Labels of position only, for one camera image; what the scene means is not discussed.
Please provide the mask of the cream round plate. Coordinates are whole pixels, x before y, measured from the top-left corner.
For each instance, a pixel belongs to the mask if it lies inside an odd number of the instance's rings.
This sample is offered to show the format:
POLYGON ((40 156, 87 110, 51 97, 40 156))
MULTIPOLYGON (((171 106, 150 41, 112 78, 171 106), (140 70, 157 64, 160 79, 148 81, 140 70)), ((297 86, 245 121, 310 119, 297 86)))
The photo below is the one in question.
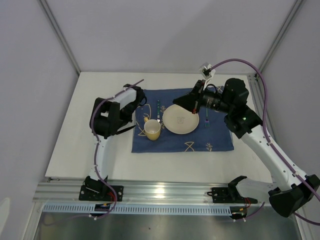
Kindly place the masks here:
POLYGON ((177 135, 193 132, 199 125, 199 115, 173 104, 163 113, 162 121, 166 129, 177 135))

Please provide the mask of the iridescent green fork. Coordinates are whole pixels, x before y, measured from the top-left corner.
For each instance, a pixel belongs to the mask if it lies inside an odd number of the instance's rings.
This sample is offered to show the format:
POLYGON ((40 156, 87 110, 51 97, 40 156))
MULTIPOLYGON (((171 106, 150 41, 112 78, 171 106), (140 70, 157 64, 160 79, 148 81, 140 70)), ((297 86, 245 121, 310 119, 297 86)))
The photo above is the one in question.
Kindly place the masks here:
POLYGON ((210 126, 208 108, 206 108, 206 110, 205 110, 205 121, 204 121, 204 124, 205 124, 206 128, 208 128, 210 126))

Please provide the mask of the yellow plastic cup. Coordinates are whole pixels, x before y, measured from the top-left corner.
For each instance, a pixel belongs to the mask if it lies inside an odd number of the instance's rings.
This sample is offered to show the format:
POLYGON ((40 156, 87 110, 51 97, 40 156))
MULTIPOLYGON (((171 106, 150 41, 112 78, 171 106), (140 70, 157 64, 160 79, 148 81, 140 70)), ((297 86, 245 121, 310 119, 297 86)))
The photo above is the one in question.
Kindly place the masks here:
POLYGON ((161 124, 155 119, 144 117, 144 132, 151 141, 156 141, 161 134, 161 124))

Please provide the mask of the metal spoon green handle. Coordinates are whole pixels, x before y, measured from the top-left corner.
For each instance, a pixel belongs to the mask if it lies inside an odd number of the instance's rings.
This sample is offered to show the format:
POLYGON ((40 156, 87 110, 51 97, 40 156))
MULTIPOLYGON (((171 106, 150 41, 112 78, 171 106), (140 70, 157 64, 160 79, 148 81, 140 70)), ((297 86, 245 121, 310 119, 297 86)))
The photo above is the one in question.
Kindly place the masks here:
POLYGON ((160 112, 161 112, 161 104, 160 104, 160 100, 157 100, 157 121, 159 123, 161 123, 160 112))

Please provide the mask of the blue fish-pattern cloth placemat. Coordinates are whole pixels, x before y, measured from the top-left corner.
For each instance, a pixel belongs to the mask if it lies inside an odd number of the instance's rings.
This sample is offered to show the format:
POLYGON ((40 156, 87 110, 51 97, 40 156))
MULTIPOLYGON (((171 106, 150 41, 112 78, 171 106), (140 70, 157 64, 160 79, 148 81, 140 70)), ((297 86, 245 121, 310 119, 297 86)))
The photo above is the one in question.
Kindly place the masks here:
POLYGON ((135 110, 136 126, 133 131, 132 153, 228 152, 234 150, 232 133, 224 123, 225 114, 208 110, 209 127, 205 127, 206 109, 204 107, 198 113, 199 124, 191 133, 175 134, 162 125, 157 140, 152 141, 146 137, 144 117, 157 119, 157 100, 160 101, 160 117, 162 118, 164 111, 173 104, 174 99, 190 91, 190 88, 144 90, 147 102, 135 110))

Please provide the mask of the black handled knife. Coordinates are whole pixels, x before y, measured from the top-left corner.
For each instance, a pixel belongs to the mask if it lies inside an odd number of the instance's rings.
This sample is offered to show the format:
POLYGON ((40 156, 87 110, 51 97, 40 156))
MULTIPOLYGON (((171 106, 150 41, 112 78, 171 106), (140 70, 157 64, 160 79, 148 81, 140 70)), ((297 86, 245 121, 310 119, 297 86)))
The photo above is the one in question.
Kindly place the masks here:
POLYGON ((116 135, 120 135, 120 134, 122 134, 122 133, 125 133, 125 132, 127 132, 127 131, 130 131, 131 129, 134 129, 135 127, 136 127, 136 125, 132 125, 132 126, 129 126, 129 127, 127 127, 127 128, 118 130, 118 131, 116 132, 116 135))

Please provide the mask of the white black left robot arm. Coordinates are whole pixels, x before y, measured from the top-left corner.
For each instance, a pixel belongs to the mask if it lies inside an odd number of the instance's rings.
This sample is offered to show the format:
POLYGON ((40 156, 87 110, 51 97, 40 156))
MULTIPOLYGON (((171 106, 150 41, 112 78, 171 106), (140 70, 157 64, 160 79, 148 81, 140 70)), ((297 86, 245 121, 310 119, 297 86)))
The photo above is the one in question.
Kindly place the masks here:
POLYGON ((107 181, 116 161, 117 135, 125 133, 135 126, 127 126, 133 121, 133 113, 137 107, 147 102, 144 90, 139 86, 126 84, 115 96, 96 98, 89 127, 96 137, 94 163, 84 185, 96 200, 101 201, 108 195, 108 188, 102 182, 107 181))

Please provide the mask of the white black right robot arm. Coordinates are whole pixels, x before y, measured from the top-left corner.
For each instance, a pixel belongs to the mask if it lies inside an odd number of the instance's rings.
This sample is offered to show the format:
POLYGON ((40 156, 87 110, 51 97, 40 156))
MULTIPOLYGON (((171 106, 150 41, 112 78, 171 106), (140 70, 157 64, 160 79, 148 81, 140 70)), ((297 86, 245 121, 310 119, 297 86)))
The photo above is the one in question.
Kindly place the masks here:
POLYGON ((259 157, 275 179, 275 183, 236 178, 227 191, 228 198, 240 202, 249 197, 269 203, 282 217, 289 217, 317 196, 320 179, 307 175, 280 150, 269 136, 262 119, 247 105, 249 91, 243 80, 230 78, 222 92, 208 90, 204 80, 198 80, 187 94, 173 100, 185 110, 196 114, 201 107, 225 113, 227 128, 259 157))

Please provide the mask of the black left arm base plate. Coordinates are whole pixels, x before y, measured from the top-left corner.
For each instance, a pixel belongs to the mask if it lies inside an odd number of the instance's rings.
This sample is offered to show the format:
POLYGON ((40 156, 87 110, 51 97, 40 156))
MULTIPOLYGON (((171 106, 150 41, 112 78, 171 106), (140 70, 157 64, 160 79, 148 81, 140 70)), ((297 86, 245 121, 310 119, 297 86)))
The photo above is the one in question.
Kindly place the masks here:
MULTIPOLYGON (((115 190, 117 198, 116 201, 121 202, 123 199, 124 187, 122 185, 112 185, 111 187, 115 190)), ((89 202, 113 202, 115 200, 115 194, 107 186, 104 186, 100 191, 96 191, 87 188, 85 185, 82 185, 78 200, 89 202)))

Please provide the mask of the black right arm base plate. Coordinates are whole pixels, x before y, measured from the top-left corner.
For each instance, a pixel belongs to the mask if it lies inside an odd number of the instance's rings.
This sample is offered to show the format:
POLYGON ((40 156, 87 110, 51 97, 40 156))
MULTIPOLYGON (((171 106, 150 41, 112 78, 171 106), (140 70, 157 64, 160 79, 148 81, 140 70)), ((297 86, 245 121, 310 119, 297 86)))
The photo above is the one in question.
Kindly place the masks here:
POLYGON ((258 200, 251 197, 242 197, 237 190, 228 187, 212 187, 206 193, 215 204, 257 204, 258 200))

